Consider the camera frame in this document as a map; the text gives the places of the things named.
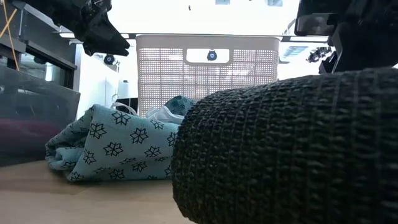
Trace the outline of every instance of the black woven fabric roll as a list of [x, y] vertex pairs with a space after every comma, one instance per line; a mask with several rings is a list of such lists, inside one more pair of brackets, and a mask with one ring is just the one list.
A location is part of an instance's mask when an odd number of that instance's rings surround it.
[[172, 171], [201, 224], [396, 224], [398, 70], [214, 93], [181, 125]]

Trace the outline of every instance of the light blue fabric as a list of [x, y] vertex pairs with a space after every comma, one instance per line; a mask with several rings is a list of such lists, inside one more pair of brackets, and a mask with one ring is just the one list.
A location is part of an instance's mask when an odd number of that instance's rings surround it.
[[69, 181], [168, 179], [178, 125], [94, 105], [46, 144]]
[[176, 96], [165, 103], [172, 114], [186, 116], [188, 111], [197, 103], [196, 100], [191, 100], [185, 96]]

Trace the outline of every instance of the black camera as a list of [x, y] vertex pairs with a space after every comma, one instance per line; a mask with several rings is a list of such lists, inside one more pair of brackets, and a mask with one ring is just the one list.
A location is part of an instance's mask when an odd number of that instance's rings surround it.
[[113, 55], [107, 54], [107, 55], [104, 57], [104, 63], [105, 63], [106, 65], [113, 65], [113, 64], [114, 64], [114, 61], [115, 61], [115, 58], [114, 58]]
[[209, 53], [207, 54], [207, 60], [209, 61], [214, 61], [217, 59], [217, 53], [215, 50], [209, 50]]

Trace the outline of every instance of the perforated plastic basket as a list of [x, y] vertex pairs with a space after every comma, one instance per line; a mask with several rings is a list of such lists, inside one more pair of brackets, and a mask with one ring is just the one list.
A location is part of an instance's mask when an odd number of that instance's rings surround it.
[[[140, 116], [177, 95], [199, 100], [219, 90], [277, 80], [278, 38], [140, 35], [136, 41]], [[211, 50], [216, 60], [208, 60]]]

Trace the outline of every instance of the wooden table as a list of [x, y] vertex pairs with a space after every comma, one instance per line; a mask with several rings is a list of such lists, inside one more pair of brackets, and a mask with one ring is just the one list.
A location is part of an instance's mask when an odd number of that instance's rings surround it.
[[4, 224], [192, 224], [170, 181], [70, 184], [45, 161], [0, 168]]

